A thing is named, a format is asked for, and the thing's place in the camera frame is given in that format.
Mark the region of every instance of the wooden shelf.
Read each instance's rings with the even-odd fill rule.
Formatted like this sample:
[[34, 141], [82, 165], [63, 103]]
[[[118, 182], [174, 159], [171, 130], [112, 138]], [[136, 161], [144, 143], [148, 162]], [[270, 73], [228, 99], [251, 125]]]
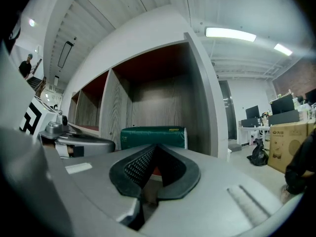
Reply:
[[75, 124], [72, 124], [70, 122], [68, 124], [74, 128], [81, 130], [82, 132], [90, 133], [90, 134], [93, 134], [93, 135], [100, 137], [99, 127], [75, 125]]
[[105, 87], [100, 135], [120, 150], [120, 131], [133, 126], [179, 125], [198, 150], [195, 88], [188, 73], [188, 44], [156, 49], [112, 68]]
[[80, 91], [75, 124], [81, 127], [98, 127], [100, 110], [108, 71], [92, 80]]
[[70, 125], [114, 141], [116, 150], [124, 128], [184, 126], [188, 148], [209, 155], [208, 103], [190, 45], [182, 41], [151, 50], [104, 72], [74, 93]]

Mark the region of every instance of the ceiling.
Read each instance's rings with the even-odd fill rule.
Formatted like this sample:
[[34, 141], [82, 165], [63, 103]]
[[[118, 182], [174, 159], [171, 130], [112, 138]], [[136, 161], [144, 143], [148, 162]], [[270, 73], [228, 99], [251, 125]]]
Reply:
[[[68, 83], [91, 49], [110, 32], [146, 11], [174, 5], [187, 20], [220, 78], [273, 79], [293, 66], [314, 42], [292, 0], [75, 0], [55, 38], [50, 80]], [[255, 42], [207, 38], [205, 27], [224, 27], [257, 35]], [[66, 41], [75, 43], [65, 66], [57, 66]], [[293, 51], [274, 50], [281, 43]]]

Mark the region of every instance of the computer monitor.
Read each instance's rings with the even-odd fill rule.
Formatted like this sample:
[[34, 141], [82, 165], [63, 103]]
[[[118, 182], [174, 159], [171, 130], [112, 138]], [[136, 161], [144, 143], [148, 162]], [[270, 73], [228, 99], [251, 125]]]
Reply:
[[290, 94], [284, 97], [281, 97], [279, 99], [276, 99], [270, 104], [271, 104], [271, 110], [272, 110], [273, 115], [286, 113], [295, 109], [294, 103], [293, 103], [293, 97]]
[[259, 108], [258, 106], [251, 107], [249, 109], [246, 109], [246, 115], [247, 119], [252, 119], [252, 118], [260, 118], [260, 113], [259, 113]]

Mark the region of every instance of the door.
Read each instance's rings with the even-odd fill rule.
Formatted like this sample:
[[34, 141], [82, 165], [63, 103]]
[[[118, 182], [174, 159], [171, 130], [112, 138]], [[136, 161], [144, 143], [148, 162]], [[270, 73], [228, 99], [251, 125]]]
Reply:
[[235, 110], [234, 110], [234, 105], [233, 105], [233, 99], [231, 96], [231, 91], [229, 90], [227, 81], [219, 81], [219, 85], [222, 90], [223, 101], [224, 101], [225, 109], [226, 109], [228, 139], [236, 140], [237, 139], [236, 117], [235, 117]]

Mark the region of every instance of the fluorescent light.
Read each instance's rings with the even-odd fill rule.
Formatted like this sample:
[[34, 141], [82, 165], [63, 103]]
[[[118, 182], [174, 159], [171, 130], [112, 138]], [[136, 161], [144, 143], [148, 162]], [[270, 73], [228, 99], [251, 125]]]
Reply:
[[58, 85], [58, 81], [59, 81], [59, 77], [55, 76], [54, 78], [54, 85], [57, 86]]
[[30, 26], [34, 27], [35, 21], [34, 21], [33, 19], [30, 19], [30, 20], [29, 20], [29, 24], [30, 24]]
[[281, 44], [276, 44], [275, 50], [280, 51], [281, 53], [284, 53], [287, 56], [290, 56], [293, 53], [290, 49], [287, 49], [286, 47], [282, 46]]
[[58, 61], [58, 66], [60, 68], [63, 68], [66, 62], [66, 59], [68, 57], [68, 54], [71, 50], [71, 48], [74, 46], [74, 44], [70, 43], [69, 41], [67, 41], [64, 45], [64, 48], [61, 52], [61, 55], [59, 57], [59, 61]]
[[207, 37], [223, 37], [254, 42], [256, 37], [254, 34], [225, 28], [206, 28]]

